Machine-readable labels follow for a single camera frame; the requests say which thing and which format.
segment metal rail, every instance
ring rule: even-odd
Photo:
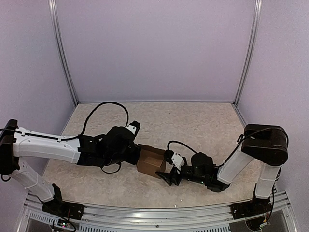
[[[58,15],[57,15],[57,6],[56,6],[56,0],[48,0],[48,4],[49,4],[49,10],[50,10],[50,15],[51,15],[51,19],[52,19],[52,23],[53,23],[53,29],[54,29],[54,34],[55,34],[55,38],[56,38],[56,44],[57,44],[57,48],[58,48],[58,53],[59,53],[59,58],[61,61],[61,65],[63,68],[63,72],[64,72],[64,76],[69,88],[69,92],[72,98],[72,101],[74,103],[74,106],[76,107],[77,104],[79,103],[78,101],[78,97],[74,88],[74,84],[71,78],[71,74],[69,71],[69,67],[68,67],[68,63],[67,63],[67,59],[66,59],[66,55],[64,52],[64,48],[63,48],[63,43],[62,43],[62,39],[61,39],[61,33],[60,33],[60,27],[59,27],[59,20],[58,20]]]
[[[96,232],[95,229],[104,228],[106,231],[131,232],[131,231],[198,231],[209,228],[222,228],[233,222],[230,203],[168,209],[138,209],[100,206],[93,204],[85,205],[81,221],[73,220],[78,231]],[[290,207],[290,202],[285,192],[275,193],[275,205],[273,211],[279,211]],[[23,220],[30,217],[30,213],[39,214],[41,221],[49,224],[56,216],[41,211],[42,204],[38,198],[29,194],[23,207]],[[18,232],[25,226],[19,226]]]
[[[245,59],[245,64],[242,69],[242,74],[241,74],[241,79],[239,82],[239,86],[237,89],[237,93],[234,99],[234,104],[237,107],[245,86],[245,82],[248,76],[249,72],[249,67],[253,55],[253,50],[254,50],[254,45],[256,41],[256,36],[257,36],[257,31],[258,31],[258,26],[259,26],[259,21],[260,21],[260,15],[261,15],[261,8],[262,8],[262,0],[255,0],[255,9],[254,9],[254,16],[253,16],[253,23],[252,23],[252,28],[251,28],[251,33],[250,33],[250,39],[249,39],[249,46],[247,50],[247,55]]]

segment wire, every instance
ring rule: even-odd
[[[118,167],[117,171],[115,171],[115,172],[111,172],[111,173],[106,172],[106,171],[104,171],[104,170],[103,170],[103,168],[104,168],[104,167],[102,167],[102,168],[101,168],[101,170],[102,170],[104,173],[106,173],[106,174],[114,174],[114,173],[119,172],[119,171],[120,171],[120,169],[121,169],[121,163],[118,163],[118,165],[119,165],[119,167]]]
[[[70,209],[69,209],[69,211],[68,211],[68,216],[67,216],[67,218],[68,218],[68,222],[70,222]],[[66,230],[66,229],[64,229],[64,230],[62,230],[62,231],[60,231],[60,232],[70,232],[71,230]]]
[[[193,149],[192,149],[191,147],[189,147],[188,145],[186,145],[186,144],[184,144],[184,143],[182,143],[182,142],[179,142],[179,141],[175,141],[175,140],[171,140],[171,141],[168,142],[168,150],[169,150],[169,145],[170,145],[171,143],[181,144],[181,145],[185,146],[186,148],[190,149],[191,151],[193,151],[194,153],[197,153],[195,150],[193,150]]]
[[[231,152],[231,154],[224,160],[224,162],[222,164],[220,164],[219,166],[217,166],[218,168],[222,167],[223,165],[225,165],[225,163],[232,157],[232,155],[236,152],[236,150],[238,149],[238,147],[240,146],[240,141],[243,138],[243,134],[241,134],[238,139],[237,139],[237,146],[234,148],[234,150]]]
[[[269,217],[268,217],[268,219],[266,220],[266,222],[269,221],[270,216],[271,216],[271,214],[272,214],[272,211],[273,211],[273,209],[274,209],[274,204],[275,204],[275,193],[274,193],[274,191],[275,191],[275,184],[272,186],[272,206],[271,206],[271,210],[270,210],[270,213],[269,213]]]
[[[253,231],[253,232],[260,232],[260,231],[262,231],[262,229],[261,229],[261,228],[260,228],[258,231],[251,230],[251,229],[249,228],[249,226],[248,226],[248,224],[247,224],[247,221],[246,221],[246,220],[245,220],[245,224],[246,224],[247,228],[248,228],[250,231]]]
[[[284,133],[284,135],[285,135],[285,137],[286,137],[286,147],[289,146],[289,136],[288,136],[288,134],[285,132],[284,129],[280,129],[280,128],[278,128],[278,127],[268,127],[268,128],[264,128],[264,129],[258,130],[258,131],[256,131],[256,132],[253,132],[253,133],[251,133],[251,134],[249,134],[249,135],[243,137],[243,138],[238,142],[238,144],[241,144],[244,140],[249,139],[249,138],[252,137],[253,135],[259,134],[259,133],[261,133],[261,132],[263,132],[263,131],[266,131],[266,130],[279,130],[279,131],[281,131],[282,133]]]
[[[51,208],[49,208],[43,201],[41,201],[41,199],[40,199],[38,196],[36,196],[36,197],[39,199],[39,201],[40,201],[43,205],[45,205],[45,207],[46,207],[47,209],[49,209],[51,212],[53,212],[54,215],[58,216],[59,218],[61,218],[62,220],[64,220],[66,223],[70,224],[70,225],[74,228],[72,231],[70,230],[70,232],[76,232],[76,227],[74,226],[74,224],[73,224],[72,222],[69,221],[69,219],[66,219],[66,218],[60,216],[60,215],[57,214],[54,210],[52,210]]]
[[[268,210],[266,209],[266,207],[264,206],[264,210],[265,210],[265,213],[267,215],[267,219],[265,219],[265,222],[269,219],[269,212]]]
[[[53,221],[53,225],[52,225],[52,226],[49,225],[49,228],[52,229],[52,231],[54,231],[54,226],[55,226],[55,224],[54,224],[54,221]]]
[[[3,178],[3,175],[1,175],[1,180],[2,180],[3,182],[8,182],[10,179],[11,179],[10,177],[9,177],[8,179],[4,179],[4,178]]]
[[[127,109],[120,103],[117,103],[117,102],[113,102],[113,101],[105,101],[105,102],[102,102],[100,103],[99,105],[97,105],[91,112],[90,114],[88,115],[88,117],[86,118],[85,122],[84,122],[84,126],[83,126],[83,130],[81,132],[80,135],[83,135],[86,131],[86,127],[87,127],[87,123],[88,123],[88,120],[90,119],[90,117],[93,115],[93,113],[102,105],[106,105],[106,104],[113,104],[113,105],[118,105],[120,107],[122,107],[125,112],[126,112],[126,126],[128,125],[129,123],[129,112],[127,111]]]
[[[21,131],[17,131],[17,130],[13,130],[13,129],[8,129],[8,128],[1,128],[0,131],[12,131],[12,132],[17,132],[19,134],[21,134],[22,132]]]

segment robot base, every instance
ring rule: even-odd
[[[53,187],[55,190],[54,199],[48,202],[42,202],[42,211],[61,216],[63,218],[81,220],[84,212],[84,206],[82,204],[63,201],[60,188],[55,184],[53,184]]]
[[[271,211],[272,204],[270,203],[270,197],[267,199],[257,198],[255,196],[255,189],[256,185],[254,187],[252,200],[231,205],[233,219],[248,218]]]

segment black cable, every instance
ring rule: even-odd
[[[261,232],[262,231],[260,227],[251,229],[250,225],[248,225],[248,221],[246,221],[246,219],[245,219],[245,224],[246,224],[248,230],[250,230],[252,232]]]
[[[9,177],[8,179],[4,179],[4,178],[3,178],[3,175],[1,175],[1,180],[2,180],[3,182],[8,182],[10,179],[11,179],[10,177]]]
[[[249,138],[252,137],[253,135],[258,134],[258,133],[261,133],[261,132],[266,131],[266,130],[279,130],[279,131],[281,131],[282,133],[284,133],[284,135],[285,135],[285,137],[286,137],[286,147],[289,146],[289,136],[288,136],[288,134],[285,132],[285,130],[283,130],[283,129],[281,129],[281,128],[278,128],[278,127],[268,127],[268,128],[264,128],[264,129],[258,130],[258,131],[256,131],[256,132],[253,132],[253,133],[251,133],[251,134],[246,135],[245,137],[243,137],[243,138],[238,142],[238,144],[241,144],[244,140],[249,139]]]
[[[125,112],[126,112],[126,126],[128,125],[128,123],[129,123],[129,112],[127,111],[127,109],[126,109],[122,104],[120,104],[120,103],[112,102],[112,101],[105,101],[105,102],[102,102],[102,103],[100,103],[99,105],[97,105],[97,106],[90,112],[90,114],[88,115],[88,117],[87,117],[86,120],[85,120],[85,123],[84,123],[84,126],[83,126],[83,130],[82,130],[82,132],[81,132],[80,135],[83,135],[83,134],[85,133],[86,127],[87,127],[87,122],[88,122],[88,120],[90,119],[90,117],[92,116],[92,114],[93,114],[100,106],[106,105],[106,104],[113,104],[113,105],[118,105],[118,106],[122,107],[122,108],[125,110]]]
[[[73,140],[73,139],[78,139],[81,135],[83,135],[86,131],[86,127],[87,127],[87,123],[88,123],[88,120],[90,119],[90,117],[93,115],[93,113],[102,105],[106,105],[106,104],[113,104],[113,105],[118,105],[120,107],[122,107],[125,112],[126,112],[126,126],[128,125],[129,123],[129,112],[128,110],[120,103],[117,103],[117,102],[112,102],[112,101],[105,101],[105,102],[102,102],[100,103],[99,105],[97,105],[91,112],[90,114],[88,115],[88,117],[86,118],[85,122],[84,122],[84,126],[83,126],[83,130],[82,132],[79,134],[79,135],[76,135],[74,137],[70,137],[70,138],[60,138],[61,141],[69,141],[69,140]],[[19,134],[22,134],[23,132],[21,131],[18,131],[18,130],[13,130],[13,129],[8,129],[8,128],[2,128],[0,129],[0,131],[12,131],[12,132],[16,132],[16,133],[19,133]],[[53,139],[53,140],[59,140],[59,138],[57,137],[52,137],[52,136],[47,136],[47,135],[40,135],[40,134],[32,134],[32,133],[25,133],[26,136],[33,136],[33,137],[39,137],[39,138],[44,138],[44,139]]]
[[[60,215],[57,214],[54,210],[52,210],[51,208],[49,208],[43,201],[41,201],[41,199],[40,199],[38,196],[36,196],[36,197],[39,199],[39,201],[40,201],[47,209],[49,209],[51,212],[53,212],[54,215],[60,217],[60,218],[61,218],[62,220],[64,220],[67,224],[70,224],[70,225],[74,228],[74,229],[73,229],[72,231],[70,231],[70,232],[76,232],[76,227],[74,226],[74,224],[73,224],[72,222],[69,221],[69,219],[66,219],[66,218],[60,216]]]
[[[111,173],[106,172],[106,171],[104,171],[104,170],[103,170],[103,168],[104,168],[104,167],[102,167],[102,168],[101,168],[101,170],[102,170],[104,173],[106,173],[106,174],[114,174],[114,173],[119,172],[119,171],[120,171],[120,169],[121,169],[121,163],[118,163],[118,165],[119,165],[119,167],[118,167],[117,171],[115,171],[115,172],[111,172]]]
[[[222,166],[232,157],[232,155],[233,155],[233,154],[235,153],[235,151],[238,149],[238,147],[239,147],[239,141],[240,141],[242,138],[243,138],[243,134],[241,134],[241,135],[238,137],[238,139],[237,139],[238,145],[234,148],[234,150],[231,152],[231,154],[224,160],[224,162],[218,166],[218,168],[222,167]]]
[[[191,147],[189,147],[188,145],[186,145],[186,144],[184,144],[184,143],[182,143],[182,142],[179,142],[179,141],[175,141],[175,140],[171,140],[171,141],[168,142],[168,150],[169,150],[169,145],[170,145],[171,143],[181,144],[181,145],[185,146],[186,148],[190,149],[191,151],[193,151],[194,153],[197,153],[195,150],[193,150],[193,149],[192,149]]]
[[[275,191],[275,184],[274,184],[273,187],[272,187],[272,206],[271,206],[271,210],[270,210],[270,213],[269,213],[269,216],[268,216],[266,222],[269,221],[270,216],[271,216],[271,214],[272,214],[272,211],[273,211],[273,209],[274,209],[274,204],[275,204],[275,193],[274,193],[274,191]]]

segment black motor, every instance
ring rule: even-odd
[[[123,161],[137,164],[140,148],[134,144],[134,139],[140,124],[134,121],[130,125],[137,128],[135,134],[126,127],[113,127],[107,134],[96,137],[81,136],[79,148],[81,154],[77,165],[103,168]]]
[[[171,150],[167,150],[164,154],[167,162],[170,164],[172,164],[172,154],[174,154],[174,152]],[[164,179],[169,185],[179,185],[182,179],[186,179],[188,181],[203,184],[207,186],[207,189],[213,192],[221,192],[229,187],[229,185],[217,180],[219,167],[213,164],[212,157],[209,157],[202,152],[195,153],[191,157],[192,166],[188,166],[185,157],[183,157],[183,160],[184,166],[181,167],[181,170],[173,167],[170,173],[157,172],[156,174]]]

